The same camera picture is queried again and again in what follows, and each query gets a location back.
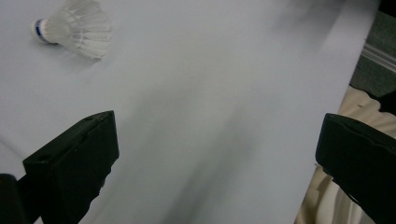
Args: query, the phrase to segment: white feathers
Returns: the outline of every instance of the white feathers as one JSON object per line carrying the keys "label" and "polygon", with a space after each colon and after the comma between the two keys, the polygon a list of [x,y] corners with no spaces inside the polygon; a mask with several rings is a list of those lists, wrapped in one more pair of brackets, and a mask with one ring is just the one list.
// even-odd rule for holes
{"label": "white feathers", "polygon": [[67,0],[49,19],[32,25],[40,42],[60,44],[89,58],[105,56],[111,30],[107,14],[94,0]]}

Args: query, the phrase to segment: shuttlecock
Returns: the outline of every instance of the shuttlecock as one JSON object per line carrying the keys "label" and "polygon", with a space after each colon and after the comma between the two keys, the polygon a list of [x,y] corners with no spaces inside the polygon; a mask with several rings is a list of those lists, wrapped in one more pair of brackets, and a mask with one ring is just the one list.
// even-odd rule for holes
{"label": "shuttlecock", "polygon": [[60,44],[89,58],[102,58],[111,40],[107,14],[94,0],[67,0],[48,19],[32,24],[32,34],[45,44]]}

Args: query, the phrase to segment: shuttlecock cork base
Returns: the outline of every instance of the shuttlecock cork base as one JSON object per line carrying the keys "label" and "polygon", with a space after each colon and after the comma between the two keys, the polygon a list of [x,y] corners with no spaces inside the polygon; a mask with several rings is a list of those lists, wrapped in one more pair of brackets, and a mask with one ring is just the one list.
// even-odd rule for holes
{"label": "shuttlecock cork base", "polygon": [[107,14],[94,0],[67,0],[52,16],[32,23],[33,37],[44,44],[59,44],[88,58],[107,53],[112,28]]}

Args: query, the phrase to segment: blue band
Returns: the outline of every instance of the blue band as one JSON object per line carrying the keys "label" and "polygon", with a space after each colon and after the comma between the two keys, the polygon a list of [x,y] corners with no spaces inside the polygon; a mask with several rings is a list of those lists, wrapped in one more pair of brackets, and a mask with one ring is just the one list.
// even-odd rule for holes
{"label": "blue band", "polygon": [[50,44],[50,42],[48,40],[46,40],[46,38],[44,38],[44,36],[41,34],[41,30],[40,30],[40,23],[42,20],[38,20],[35,22],[35,32],[37,33],[38,38],[40,38],[41,41],[43,41],[46,44]]}

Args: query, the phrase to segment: white tablecloth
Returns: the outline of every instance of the white tablecloth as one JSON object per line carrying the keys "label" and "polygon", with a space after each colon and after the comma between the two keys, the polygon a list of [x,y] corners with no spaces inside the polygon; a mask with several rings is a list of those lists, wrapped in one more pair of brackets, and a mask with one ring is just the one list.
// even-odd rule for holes
{"label": "white tablecloth", "polygon": [[376,0],[102,0],[102,61],[30,36],[62,3],[0,3],[0,173],[112,109],[120,159],[82,223],[293,222]]}

